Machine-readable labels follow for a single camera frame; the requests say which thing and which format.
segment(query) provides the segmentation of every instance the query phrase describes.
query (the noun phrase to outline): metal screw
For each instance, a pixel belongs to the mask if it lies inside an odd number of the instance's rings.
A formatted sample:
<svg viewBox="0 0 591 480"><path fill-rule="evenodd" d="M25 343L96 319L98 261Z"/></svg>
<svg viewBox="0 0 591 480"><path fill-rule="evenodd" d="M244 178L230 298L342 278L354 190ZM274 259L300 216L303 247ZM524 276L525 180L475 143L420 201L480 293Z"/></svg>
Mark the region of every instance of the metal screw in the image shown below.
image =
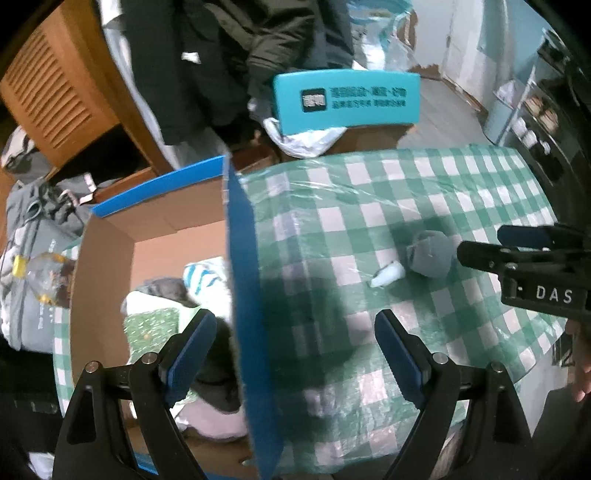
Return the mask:
<svg viewBox="0 0 591 480"><path fill-rule="evenodd" d="M158 354L154 352L148 352L142 355L142 363L149 365L153 364L158 359Z"/></svg>
<svg viewBox="0 0 591 480"><path fill-rule="evenodd" d="M445 365L449 357L445 353L437 352L433 354L433 360L439 365Z"/></svg>
<svg viewBox="0 0 591 480"><path fill-rule="evenodd" d="M88 373L96 372L99 369L100 364L96 361L88 362L84 368Z"/></svg>
<svg viewBox="0 0 591 480"><path fill-rule="evenodd" d="M505 371L505 366L501 362L491 362L491 368L498 374Z"/></svg>

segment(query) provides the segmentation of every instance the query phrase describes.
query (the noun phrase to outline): teal box lid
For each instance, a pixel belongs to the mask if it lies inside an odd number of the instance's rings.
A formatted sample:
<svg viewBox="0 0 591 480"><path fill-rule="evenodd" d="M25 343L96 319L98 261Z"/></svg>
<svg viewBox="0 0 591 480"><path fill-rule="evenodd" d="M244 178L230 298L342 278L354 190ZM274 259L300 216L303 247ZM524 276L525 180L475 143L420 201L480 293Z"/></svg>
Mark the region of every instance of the teal box lid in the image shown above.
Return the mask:
<svg viewBox="0 0 591 480"><path fill-rule="evenodd" d="M415 124L420 107L417 73L383 70L309 70L274 80L284 135L329 127Z"/></svg>

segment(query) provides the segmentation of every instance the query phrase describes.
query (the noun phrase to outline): table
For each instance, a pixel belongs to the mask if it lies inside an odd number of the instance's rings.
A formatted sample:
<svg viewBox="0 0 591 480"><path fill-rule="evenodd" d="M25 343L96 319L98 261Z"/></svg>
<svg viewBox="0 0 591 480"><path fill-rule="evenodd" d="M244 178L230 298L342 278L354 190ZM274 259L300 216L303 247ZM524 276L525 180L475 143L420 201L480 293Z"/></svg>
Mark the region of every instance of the table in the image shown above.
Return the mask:
<svg viewBox="0 0 591 480"><path fill-rule="evenodd" d="M522 378L564 321L507 307L495 275L455 262L369 288L422 230L494 242L500 225L553 223L512 149L386 150L290 162L244 178L254 205L268 347L286 448L283 471L331 473L397 452L417 411L375 342L391 308L427 347L458 364L502 361ZM465 416L458 404L454 421Z"/></svg>

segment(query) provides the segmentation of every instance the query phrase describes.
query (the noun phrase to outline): finger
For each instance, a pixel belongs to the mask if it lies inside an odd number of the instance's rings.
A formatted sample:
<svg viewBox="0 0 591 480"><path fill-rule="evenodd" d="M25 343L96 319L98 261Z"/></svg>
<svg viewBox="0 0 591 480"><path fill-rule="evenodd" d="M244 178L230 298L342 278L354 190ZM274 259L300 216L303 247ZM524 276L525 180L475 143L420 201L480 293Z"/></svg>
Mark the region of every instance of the finger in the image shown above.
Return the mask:
<svg viewBox="0 0 591 480"><path fill-rule="evenodd" d="M568 335L574 335L576 332L579 331L579 327L579 322L575 322L574 320L567 320L566 325L564 326L564 331Z"/></svg>
<svg viewBox="0 0 591 480"><path fill-rule="evenodd" d="M584 373L581 368L575 367L574 384L577 390L580 390L585 394L591 393L591 374Z"/></svg>
<svg viewBox="0 0 591 480"><path fill-rule="evenodd" d="M584 373L591 371L591 345L583 335L577 335L574 340L573 360Z"/></svg>
<svg viewBox="0 0 591 480"><path fill-rule="evenodd" d="M582 399L585 398L585 392L582 392L580 390L574 389L573 390L573 398L575 400L576 403L579 403L580 401L582 401Z"/></svg>

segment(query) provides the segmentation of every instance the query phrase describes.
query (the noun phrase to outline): plastic bottle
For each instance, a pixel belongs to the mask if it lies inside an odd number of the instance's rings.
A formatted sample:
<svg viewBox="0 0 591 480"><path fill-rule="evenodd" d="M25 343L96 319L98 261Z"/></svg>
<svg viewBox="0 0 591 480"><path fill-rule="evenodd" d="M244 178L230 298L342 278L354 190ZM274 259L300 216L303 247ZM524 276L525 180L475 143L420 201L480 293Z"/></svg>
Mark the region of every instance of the plastic bottle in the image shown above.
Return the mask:
<svg viewBox="0 0 591 480"><path fill-rule="evenodd" d="M74 260L55 253L30 260L17 255L12 275L23 278L41 303L69 308L75 265Z"/></svg>

